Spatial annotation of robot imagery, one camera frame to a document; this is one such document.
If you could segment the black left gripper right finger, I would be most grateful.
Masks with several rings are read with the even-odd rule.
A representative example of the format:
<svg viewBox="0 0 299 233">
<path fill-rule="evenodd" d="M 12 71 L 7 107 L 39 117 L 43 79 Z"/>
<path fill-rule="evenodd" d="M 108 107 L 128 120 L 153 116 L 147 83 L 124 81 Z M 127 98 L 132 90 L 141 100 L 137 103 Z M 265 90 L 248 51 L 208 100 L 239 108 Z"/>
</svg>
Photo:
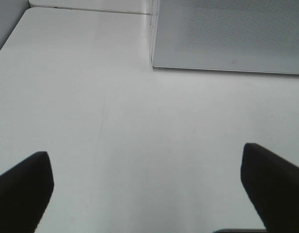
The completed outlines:
<svg viewBox="0 0 299 233">
<path fill-rule="evenodd" d="M 269 233 L 299 233 L 299 167 L 268 149 L 246 143 L 243 187 Z"/>
</svg>

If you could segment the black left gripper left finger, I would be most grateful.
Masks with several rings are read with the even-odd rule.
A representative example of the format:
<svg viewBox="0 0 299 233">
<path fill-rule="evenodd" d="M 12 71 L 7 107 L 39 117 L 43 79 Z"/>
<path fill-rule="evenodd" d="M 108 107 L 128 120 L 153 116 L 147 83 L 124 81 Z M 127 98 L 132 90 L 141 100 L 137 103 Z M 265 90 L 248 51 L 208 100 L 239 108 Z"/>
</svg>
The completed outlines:
<svg viewBox="0 0 299 233">
<path fill-rule="evenodd" d="M 33 233 L 50 202 L 53 171 L 39 151 L 0 175 L 0 233 Z"/>
</svg>

